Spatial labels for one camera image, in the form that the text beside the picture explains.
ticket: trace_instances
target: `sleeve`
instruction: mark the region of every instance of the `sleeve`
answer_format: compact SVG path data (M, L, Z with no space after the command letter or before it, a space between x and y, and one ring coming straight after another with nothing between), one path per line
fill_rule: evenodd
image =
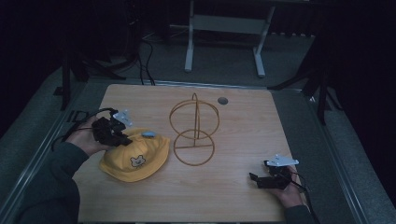
M285 219L288 224L315 224L311 213L305 205L297 205L285 210Z
M51 152L24 191L17 223L78 223L79 192L74 173L88 155L71 143Z

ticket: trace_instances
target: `yellow hat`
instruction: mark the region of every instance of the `yellow hat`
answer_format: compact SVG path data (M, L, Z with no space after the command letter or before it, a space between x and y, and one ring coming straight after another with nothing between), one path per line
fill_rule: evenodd
M142 136L146 131L142 128L125 131L133 142L105 152L100 169L125 182L135 182L158 171L168 157L170 140L158 134Z

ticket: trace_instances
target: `hat logo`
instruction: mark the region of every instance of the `hat logo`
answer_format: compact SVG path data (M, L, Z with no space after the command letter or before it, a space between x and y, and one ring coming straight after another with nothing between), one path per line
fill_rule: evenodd
M146 162L146 159L143 158L143 155L138 156L137 158L132 157L131 158L131 164L133 167L139 167L143 165Z

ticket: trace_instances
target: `wooden table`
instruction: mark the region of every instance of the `wooden table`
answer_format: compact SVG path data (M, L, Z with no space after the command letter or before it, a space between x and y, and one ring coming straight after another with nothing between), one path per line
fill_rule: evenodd
M177 133L169 122L172 108L199 100L219 110L219 128L212 135L213 158L201 166L177 159ZM220 97L227 105L218 103ZM101 104L129 109L134 127L150 128L171 139L169 156L154 175L121 182L98 168L103 153L87 160L75 175L81 195L79 221L110 222L257 222L283 220L277 199L258 189L248 173L267 176L263 160L275 154L291 157L274 100L269 91L170 86L110 85ZM200 106L202 129L213 129L213 110ZM188 108L176 114L177 127L191 125Z

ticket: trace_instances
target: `black cable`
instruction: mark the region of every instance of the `black cable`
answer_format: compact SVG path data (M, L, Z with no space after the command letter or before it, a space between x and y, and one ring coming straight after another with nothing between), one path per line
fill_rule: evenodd
M314 208L312 207L311 197L310 197L310 195L309 195L308 187L306 186L306 183L305 183L305 178L303 178L301 175L299 175L299 174L297 174L297 173L294 173L294 172L291 172L291 173L292 173L292 174L295 174L295 175L297 175L297 176L299 176L299 177L304 181L303 186L300 185L299 183L295 182L294 180L289 179L289 178L283 176L282 174L277 174L277 175L281 176L282 178L286 179L286 180L289 181L290 183L292 183L292 184L294 184L295 186L297 186L299 189L302 189L302 190L303 190L303 194L305 195L306 203L307 203L307 205L308 205L309 211L311 212L311 216L312 216L312 218L315 220L316 223L320 224L320 221L319 221L319 219L318 219L318 216L317 216L317 214L315 213Z
M136 61L135 58L130 58L130 57L125 57L126 61L121 62L121 63L116 63L116 64L111 64L109 66L106 66L107 69L111 70L111 71L116 71L119 70L121 68L124 68L128 65L130 65L129 67L133 67Z
M80 130L86 130L86 129L93 129L93 128L79 128L79 125L81 125L82 123L87 122L87 120L90 119L91 117L93 117L93 116L95 116L95 115L97 115L97 114L99 114L99 113L101 113L101 112L107 111L107 110L110 111L110 112L115 112L115 111L117 111L117 110L115 110L115 109L113 109L113 108L106 107L106 108L99 109L99 110L97 110L97 111L95 111L95 112L89 114L85 119L76 121L75 124L67 131L66 134L61 135L61 136L58 136L57 138L55 138L55 139L52 141L52 144L51 144L51 151L53 151L53 150L55 149L55 144L56 144L56 142L58 142L60 139L63 139L63 141L65 141L66 138L67 138L68 136L70 136L73 132L80 131Z
M148 79L149 79L151 85L152 85L152 86L155 86L155 81L154 81L154 79L152 78L151 74L149 73L149 60L150 60L151 55L152 55L152 52L153 52L153 47L152 47L152 45L151 45L148 41L146 41L146 40L143 40L143 39L142 39L142 42L150 46L150 53L149 53L149 55L148 55L148 59L146 60L146 65L143 65L142 59L141 59L141 57L140 57L140 54L137 55L137 60L138 60L138 62L139 62L139 68L140 68L140 73L139 73L139 75L140 75L140 81L141 81L142 85L145 85L145 83L144 83L144 81L143 81L143 72L146 72L146 74L148 75Z

